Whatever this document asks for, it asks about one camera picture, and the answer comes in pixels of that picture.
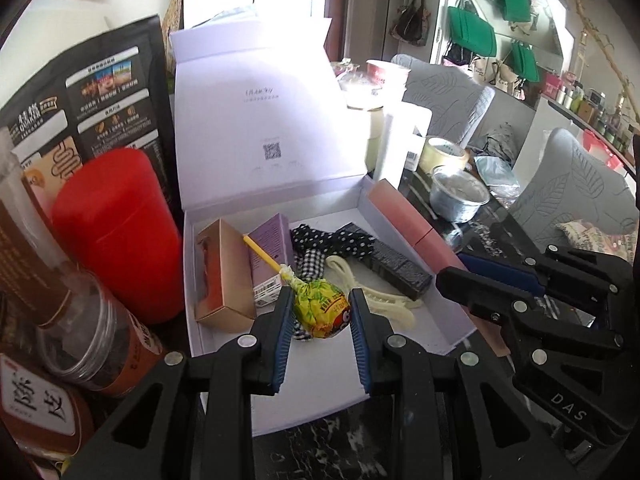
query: lollipop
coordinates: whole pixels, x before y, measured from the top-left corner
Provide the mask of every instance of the lollipop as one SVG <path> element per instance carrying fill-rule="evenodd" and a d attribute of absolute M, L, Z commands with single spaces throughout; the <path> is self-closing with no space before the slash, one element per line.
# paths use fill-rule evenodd
<path fill-rule="evenodd" d="M 349 324 L 351 307 L 342 291 L 327 280 L 305 283 L 293 273 L 289 266 L 279 265 L 248 236 L 244 242 L 265 262 L 279 273 L 280 277 L 296 293 L 293 310 L 300 324 L 313 337 L 328 338 L 336 335 Z"/>

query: patterned pillow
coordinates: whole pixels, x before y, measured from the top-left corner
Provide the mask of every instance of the patterned pillow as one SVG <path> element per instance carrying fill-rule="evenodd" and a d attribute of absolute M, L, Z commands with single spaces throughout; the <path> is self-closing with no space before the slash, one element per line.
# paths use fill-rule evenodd
<path fill-rule="evenodd" d="M 586 220 L 557 224 L 556 227 L 566 235 L 569 244 L 575 249 L 613 254 L 630 264 L 634 262 L 636 243 L 638 242 L 638 225 L 628 235 L 606 235 Z"/>

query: box lid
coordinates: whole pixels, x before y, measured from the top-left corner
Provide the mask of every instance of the box lid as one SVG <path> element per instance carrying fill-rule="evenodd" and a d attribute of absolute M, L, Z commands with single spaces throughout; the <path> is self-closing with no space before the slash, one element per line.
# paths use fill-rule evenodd
<path fill-rule="evenodd" d="M 250 19 L 172 35 L 185 211 L 366 173 L 368 132 L 347 128 L 327 30 L 325 19 Z"/>

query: doorway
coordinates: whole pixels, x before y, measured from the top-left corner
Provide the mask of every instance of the doorway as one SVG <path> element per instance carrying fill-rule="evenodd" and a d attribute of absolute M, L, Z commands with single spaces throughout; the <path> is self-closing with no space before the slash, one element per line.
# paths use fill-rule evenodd
<path fill-rule="evenodd" d="M 398 53 L 400 42 L 396 40 L 389 30 L 398 17 L 399 9 L 404 5 L 404 0 L 387 0 L 386 1 L 386 20 L 385 20 L 385 32 L 382 39 L 382 60 L 391 61 L 391 58 Z"/>
<path fill-rule="evenodd" d="M 331 18 L 331 26 L 324 42 L 329 61 L 341 61 L 347 38 L 349 0 L 311 0 L 311 15 Z"/>

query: polka dot bow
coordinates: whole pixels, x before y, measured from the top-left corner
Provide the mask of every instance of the polka dot bow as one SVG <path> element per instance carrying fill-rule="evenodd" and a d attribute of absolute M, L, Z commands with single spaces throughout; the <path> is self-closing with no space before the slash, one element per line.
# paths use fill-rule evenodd
<path fill-rule="evenodd" d="M 327 233 L 312 229 L 306 224 L 291 231 L 293 250 L 304 254 L 309 250 L 317 250 L 325 256 L 353 256 L 362 259 L 373 252 L 375 238 L 368 234 L 350 233 L 340 229 L 335 233 Z"/>

